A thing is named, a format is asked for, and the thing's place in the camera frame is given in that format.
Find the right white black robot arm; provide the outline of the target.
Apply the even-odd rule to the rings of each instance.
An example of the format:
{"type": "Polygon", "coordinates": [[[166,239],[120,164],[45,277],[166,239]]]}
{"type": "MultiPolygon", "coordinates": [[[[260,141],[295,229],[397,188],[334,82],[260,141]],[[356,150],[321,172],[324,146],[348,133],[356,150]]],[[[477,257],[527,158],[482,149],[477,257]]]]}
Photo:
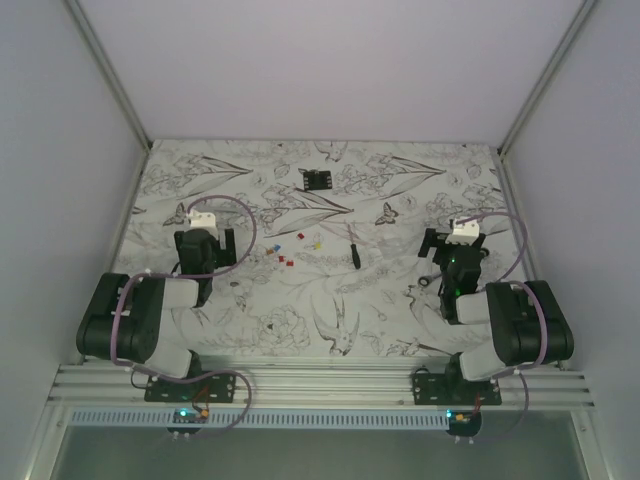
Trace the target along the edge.
{"type": "Polygon", "coordinates": [[[444,320],[489,328],[488,340],[455,354],[447,365],[443,391],[458,405],[477,395],[481,381],[566,361],[575,349],[573,332],[547,282],[496,281],[478,288],[488,253],[484,239],[478,227],[469,233],[461,227],[450,233],[428,228],[418,251],[420,258],[434,253],[444,320]]]}

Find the black fuse box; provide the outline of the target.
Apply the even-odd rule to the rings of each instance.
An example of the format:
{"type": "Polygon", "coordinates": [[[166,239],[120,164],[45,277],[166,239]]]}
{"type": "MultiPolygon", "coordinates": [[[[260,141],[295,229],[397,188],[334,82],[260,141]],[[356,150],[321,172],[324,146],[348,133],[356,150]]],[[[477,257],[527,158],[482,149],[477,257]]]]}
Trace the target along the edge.
{"type": "Polygon", "coordinates": [[[332,174],[329,170],[300,169],[304,191],[331,190],[333,188],[332,174]]]}

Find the black handled screwdriver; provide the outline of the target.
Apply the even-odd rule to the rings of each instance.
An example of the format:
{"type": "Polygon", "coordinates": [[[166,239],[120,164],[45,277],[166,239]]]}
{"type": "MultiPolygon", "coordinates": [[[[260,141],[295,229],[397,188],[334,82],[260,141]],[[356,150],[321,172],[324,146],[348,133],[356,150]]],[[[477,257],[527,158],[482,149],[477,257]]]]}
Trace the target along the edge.
{"type": "Polygon", "coordinates": [[[359,270],[361,268],[361,259],[357,249],[357,245],[355,243],[355,236],[350,224],[347,224],[347,232],[348,232],[349,241],[350,241],[352,263],[354,268],[356,270],[359,270]]]}

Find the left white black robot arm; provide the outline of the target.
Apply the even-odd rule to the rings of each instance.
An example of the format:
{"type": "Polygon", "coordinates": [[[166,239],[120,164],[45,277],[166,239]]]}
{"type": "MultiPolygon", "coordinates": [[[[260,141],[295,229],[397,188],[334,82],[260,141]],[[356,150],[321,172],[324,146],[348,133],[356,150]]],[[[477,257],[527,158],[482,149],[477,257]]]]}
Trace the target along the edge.
{"type": "Polygon", "coordinates": [[[112,360],[168,380],[179,400],[197,399],[204,389],[198,355],[166,336],[165,313],[205,305],[213,290],[212,275],[237,262],[235,232],[219,238],[207,229],[174,234],[178,270],[170,274],[129,276],[105,273],[91,297],[76,333],[84,356],[112,360]]]}

